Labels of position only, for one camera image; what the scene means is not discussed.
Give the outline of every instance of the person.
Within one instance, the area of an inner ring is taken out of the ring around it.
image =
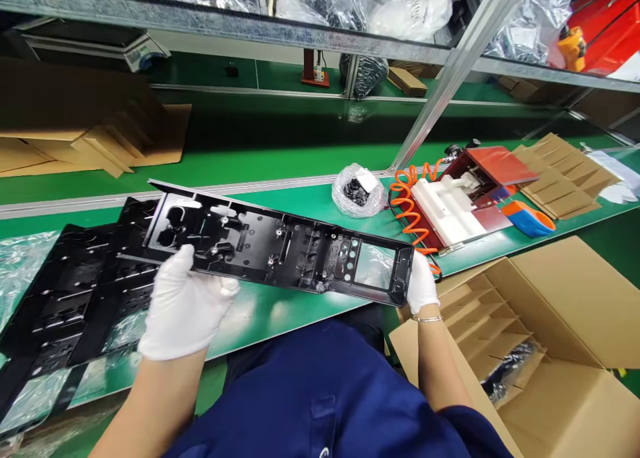
[[[184,245],[160,267],[138,374],[92,457],[511,456],[472,407],[419,253],[407,293],[419,389],[388,364],[376,326],[328,319],[232,353],[222,395],[194,419],[207,347],[239,285],[192,266]]]

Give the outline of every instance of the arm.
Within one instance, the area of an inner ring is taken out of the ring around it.
[[[143,358],[133,388],[92,457],[162,455],[193,416],[207,349],[168,361]]]
[[[160,456],[189,424],[207,348],[240,290],[236,280],[192,266],[193,247],[185,245],[158,270],[138,374],[93,458]]]
[[[440,316],[440,302],[426,257],[415,252],[407,300],[414,316]],[[431,408],[453,405],[473,407],[449,348],[448,330],[442,322],[418,322],[418,382]]]

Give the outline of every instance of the metal shelf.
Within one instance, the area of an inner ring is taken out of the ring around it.
[[[482,56],[474,64],[472,70],[496,75],[508,75],[518,78],[529,78],[565,85],[575,85],[586,88],[610,89],[614,91],[630,91],[640,93],[640,83],[624,81],[614,78],[576,73],[573,71],[531,65],[518,61]]]
[[[171,0],[0,0],[0,9],[434,65],[444,65],[451,54],[450,49],[438,45],[400,41]]]

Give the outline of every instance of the navy blue uniform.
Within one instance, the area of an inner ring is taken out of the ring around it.
[[[478,412],[435,413],[353,328],[270,340],[176,440],[170,457],[510,457]]]

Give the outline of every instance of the gloved hand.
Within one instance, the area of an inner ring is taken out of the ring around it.
[[[440,306],[438,293],[435,290],[435,279],[427,257],[415,250],[413,252],[409,290],[407,291],[407,302],[413,315],[417,315],[420,308],[425,305],[437,304]]]
[[[138,344],[146,358],[170,360],[208,347],[240,291],[238,280],[192,272],[192,266],[192,245],[183,245],[160,266],[147,330]]]

